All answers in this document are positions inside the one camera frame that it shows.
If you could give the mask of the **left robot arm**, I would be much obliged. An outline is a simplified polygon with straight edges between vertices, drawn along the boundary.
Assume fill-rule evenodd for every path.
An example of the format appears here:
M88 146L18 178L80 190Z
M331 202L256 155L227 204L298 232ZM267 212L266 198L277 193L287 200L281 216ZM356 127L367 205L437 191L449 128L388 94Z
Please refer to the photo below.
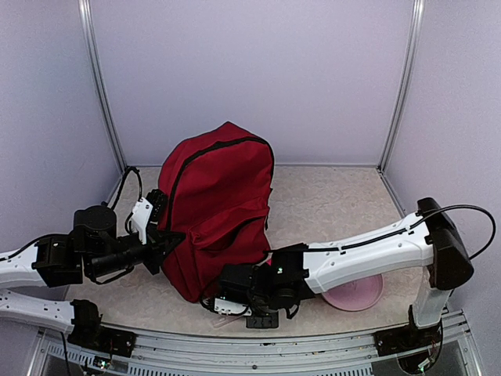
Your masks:
M182 233L159 231L150 222L152 207L134 209L130 234L117 235L116 213L91 206L74 214L68 234L39 237L1 256L1 316L63 334L78 332L92 348L110 340L97 306L87 300L53 301L14 292L16 287L63 287L114 282L143 264L155 275L167 256L184 240Z

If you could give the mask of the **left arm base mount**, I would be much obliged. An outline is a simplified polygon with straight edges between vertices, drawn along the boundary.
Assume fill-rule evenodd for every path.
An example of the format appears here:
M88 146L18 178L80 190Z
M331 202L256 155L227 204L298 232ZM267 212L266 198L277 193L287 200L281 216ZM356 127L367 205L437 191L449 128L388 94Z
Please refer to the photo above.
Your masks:
M70 305L74 309L73 329L67 336L70 344L111 356L132 356L135 333L103 326L102 315L93 302L75 299Z

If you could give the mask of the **front metal rail frame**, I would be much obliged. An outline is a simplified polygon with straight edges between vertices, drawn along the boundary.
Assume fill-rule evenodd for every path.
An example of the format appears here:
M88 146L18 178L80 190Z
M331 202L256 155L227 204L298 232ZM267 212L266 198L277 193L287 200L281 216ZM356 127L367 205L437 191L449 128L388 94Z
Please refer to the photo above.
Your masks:
M229 338L135 330L130 356L67 344L39 331L27 375L483 375L461 313L442 320L438 341L382 356L373 331L303 337Z

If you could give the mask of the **beige eraser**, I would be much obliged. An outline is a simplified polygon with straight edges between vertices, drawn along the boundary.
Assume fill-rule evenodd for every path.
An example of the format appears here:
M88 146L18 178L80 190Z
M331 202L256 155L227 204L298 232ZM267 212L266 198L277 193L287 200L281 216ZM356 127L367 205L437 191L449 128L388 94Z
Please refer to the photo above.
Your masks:
M218 330L221 329L222 327L231 324L241 318L244 318L244 316L231 316L231 315L218 315L215 319L211 321L211 326Z

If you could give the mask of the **pink round plate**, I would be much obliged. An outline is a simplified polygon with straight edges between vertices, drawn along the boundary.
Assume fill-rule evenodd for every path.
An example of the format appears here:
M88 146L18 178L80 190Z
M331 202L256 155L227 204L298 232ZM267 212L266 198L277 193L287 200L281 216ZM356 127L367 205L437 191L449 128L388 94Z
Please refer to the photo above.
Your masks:
M376 305L384 292L382 274L354 280L322 293L332 307L347 312L359 312Z

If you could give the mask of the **right metal corner post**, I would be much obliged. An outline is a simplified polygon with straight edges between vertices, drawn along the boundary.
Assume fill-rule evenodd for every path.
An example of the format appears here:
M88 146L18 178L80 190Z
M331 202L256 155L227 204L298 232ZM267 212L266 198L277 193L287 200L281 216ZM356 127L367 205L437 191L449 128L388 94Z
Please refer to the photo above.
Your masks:
M388 130L383 152L378 164L379 172L382 175L387 171L391 155L395 148L398 131L402 122L402 116L404 114L408 91L413 76L413 68L420 40L420 32L424 18L425 5L426 2L424 0L415 0L413 2L413 11L409 25L409 34L405 49L402 74L398 86L394 110L391 115L390 128Z

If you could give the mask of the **left metal corner post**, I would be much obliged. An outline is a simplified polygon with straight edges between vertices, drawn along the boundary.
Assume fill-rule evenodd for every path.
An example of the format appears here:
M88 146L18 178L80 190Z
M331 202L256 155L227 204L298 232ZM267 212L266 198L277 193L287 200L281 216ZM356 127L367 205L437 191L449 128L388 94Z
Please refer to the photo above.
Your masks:
M89 0L79 0L78 10L81 19L82 30L84 33L87 54L91 64L92 78L99 101L99 108L101 110L104 126L106 129L106 135L110 141L112 154L114 156L118 170L121 174L123 174L128 166L114 124L109 98L106 93L106 86L101 64L99 61L99 50L92 19L91 2Z

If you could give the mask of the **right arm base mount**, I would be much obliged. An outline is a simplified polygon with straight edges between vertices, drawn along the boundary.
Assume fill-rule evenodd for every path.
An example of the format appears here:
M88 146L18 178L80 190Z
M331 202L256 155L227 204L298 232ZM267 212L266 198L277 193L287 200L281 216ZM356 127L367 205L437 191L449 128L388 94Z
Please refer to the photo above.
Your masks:
M378 356L404 353L442 340L442 320L429 327L418 327L412 306L408 309L408 318L406 325L376 331L373 334Z

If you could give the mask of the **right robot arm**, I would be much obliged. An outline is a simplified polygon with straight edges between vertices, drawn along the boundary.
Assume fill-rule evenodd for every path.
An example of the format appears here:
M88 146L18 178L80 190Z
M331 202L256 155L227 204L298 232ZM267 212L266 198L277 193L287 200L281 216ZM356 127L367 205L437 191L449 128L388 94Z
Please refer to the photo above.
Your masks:
M389 271L421 266L417 297L401 342L416 348L431 334L452 290L474 274L447 208L426 197L417 210L378 230L343 240L300 243L272 252L270 263L227 265L219 277L216 313L266 316L280 309L294 316L300 302L343 284Z

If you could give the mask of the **red student backpack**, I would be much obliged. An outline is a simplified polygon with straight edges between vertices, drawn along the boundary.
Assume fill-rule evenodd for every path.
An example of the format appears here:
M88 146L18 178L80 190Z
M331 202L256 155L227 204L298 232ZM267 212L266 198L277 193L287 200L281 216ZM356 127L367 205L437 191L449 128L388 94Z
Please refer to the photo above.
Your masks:
M229 121L168 155L158 178L168 199L158 228L186 238L162 271L186 301L213 291L225 265L264 260L274 165L267 141Z

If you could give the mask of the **metal corner post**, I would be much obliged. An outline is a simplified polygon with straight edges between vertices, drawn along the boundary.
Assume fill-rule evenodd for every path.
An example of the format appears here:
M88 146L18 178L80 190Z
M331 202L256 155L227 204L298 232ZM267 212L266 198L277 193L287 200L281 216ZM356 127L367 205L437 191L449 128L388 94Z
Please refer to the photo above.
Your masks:
M128 166L114 124L109 98L106 93L106 86L101 64L99 61L99 50L92 19L91 2L89 0L79 0L78 10L81 19L82 30L84 33L87 54L91 64L92 78L99 101L99 108L101 110L104 126L106 129L106 135L110 141L112 154L114 156L118 170L121 174L123 174Z
M409 34L405 49L402 74L398 86L394 110L391 115L390 128L388 130L383 152L378 164L379 172L382 175L387 171L391 155L395 148L398 131L402 122L402 116L404 114L408 91L413 76L413 68L420 40L420 32L424 18L425 5L426 2L424 0L415 0L413 2L413 11L409 25Z

